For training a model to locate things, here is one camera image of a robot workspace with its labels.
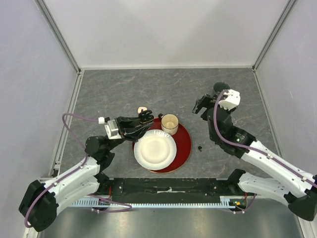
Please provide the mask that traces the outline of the black earbud charging case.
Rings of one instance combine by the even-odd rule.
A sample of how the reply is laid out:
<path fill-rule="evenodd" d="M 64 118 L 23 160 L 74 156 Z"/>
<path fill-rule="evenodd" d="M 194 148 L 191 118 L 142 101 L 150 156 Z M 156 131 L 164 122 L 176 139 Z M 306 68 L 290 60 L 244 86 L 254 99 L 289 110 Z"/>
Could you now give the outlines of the black earbud charging case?
<path fill-rule="evenodd" d="M 152 115 L 152 113 L 153 112 L 151 110 L 141 111 L 138 114 L 140 124 L 147 124 L 147 123 L 152 122 L 154 120 L 154 116 Z"/>

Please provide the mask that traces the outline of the pink earbud charging case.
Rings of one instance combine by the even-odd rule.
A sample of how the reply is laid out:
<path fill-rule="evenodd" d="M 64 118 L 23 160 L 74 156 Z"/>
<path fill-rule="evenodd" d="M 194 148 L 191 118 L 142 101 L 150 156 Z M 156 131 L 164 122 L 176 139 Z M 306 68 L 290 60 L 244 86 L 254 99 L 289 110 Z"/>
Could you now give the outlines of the pink earbud charging case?
<path fill-rule="evenodd" d="M 139 107 L 138 110 L 137 110 L 137 112 L 138 112 L 138 113 L 141 113 L 141 112 L 144 112 L 144 111 L 146 111 L 146 110 L 147 110 L 147 107 Z"/>

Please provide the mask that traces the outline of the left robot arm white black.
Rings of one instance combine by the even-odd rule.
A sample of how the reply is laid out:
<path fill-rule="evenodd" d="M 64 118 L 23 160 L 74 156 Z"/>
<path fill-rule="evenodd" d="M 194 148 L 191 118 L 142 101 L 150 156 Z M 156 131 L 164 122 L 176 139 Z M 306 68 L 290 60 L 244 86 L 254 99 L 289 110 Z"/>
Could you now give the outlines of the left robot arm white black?
<path fill-rule="evenodd" d="M 150 110 L 137 117 L 98 118 L 96 122 L 105 126 L 106 133 L 91 136 L 81 145 L 83 160 L 52 179 L 29 184 L 18 208 L 25 227 L 41 232 L 78 199 L 107 193 L 109 178 L 103 171 L 114 159 L 112 149 L 124 141 L 137 142 L 153 125 L 154 118 Z"/>

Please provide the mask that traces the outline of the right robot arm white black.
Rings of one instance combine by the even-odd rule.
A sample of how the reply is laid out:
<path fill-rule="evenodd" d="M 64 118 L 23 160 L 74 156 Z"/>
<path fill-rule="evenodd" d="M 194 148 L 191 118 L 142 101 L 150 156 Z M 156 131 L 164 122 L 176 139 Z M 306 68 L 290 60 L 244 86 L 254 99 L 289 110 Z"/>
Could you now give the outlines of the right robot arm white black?
<path fill-rule="evenodd" d="M 240 104 L 240 94 L 224 90 L 213 96 L 205 94 L 193 108 L 208 123 L 209 138 L 225 153 L 248 162 L 264 171 L 270 178 L 258 178 L 236 169 L 227 182 L 228 192 L 242 191 L 266 196 L 288 207 L 296 216 L 313 221 L 317 215 L 317 177 L 290 164 L 267 149 L 247 131 L 233 125 L 231 113 Z"/>

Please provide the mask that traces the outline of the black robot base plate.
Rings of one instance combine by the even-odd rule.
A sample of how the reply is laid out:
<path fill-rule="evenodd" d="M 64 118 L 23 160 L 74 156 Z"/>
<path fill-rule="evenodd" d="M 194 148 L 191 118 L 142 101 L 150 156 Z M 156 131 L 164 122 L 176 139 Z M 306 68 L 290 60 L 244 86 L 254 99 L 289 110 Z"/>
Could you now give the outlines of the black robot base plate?
<path fill-rule="evenodd" d="M 245 195 L 237 185 L 215 178 L 113 178 L 95 194 L 136 204 L 219 203 L 221 196 Z"/>

